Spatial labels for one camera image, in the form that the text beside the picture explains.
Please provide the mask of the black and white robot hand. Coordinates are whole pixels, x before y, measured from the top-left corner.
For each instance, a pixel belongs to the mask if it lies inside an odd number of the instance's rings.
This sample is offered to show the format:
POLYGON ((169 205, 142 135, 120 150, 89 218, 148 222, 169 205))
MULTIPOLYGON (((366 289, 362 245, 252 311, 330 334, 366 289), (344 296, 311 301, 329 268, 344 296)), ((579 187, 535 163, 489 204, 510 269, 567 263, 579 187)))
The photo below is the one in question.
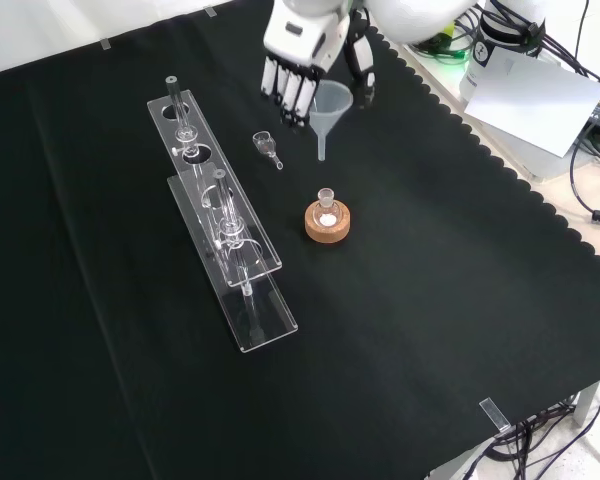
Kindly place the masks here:
POLYGON ((352 77, 354 102, 364 108, 375 95, 371 26, 361 1, 276 1, 266 27, 261 95, 280 108, 291 127, 309 123, 321 81, 340 55, 352 77))

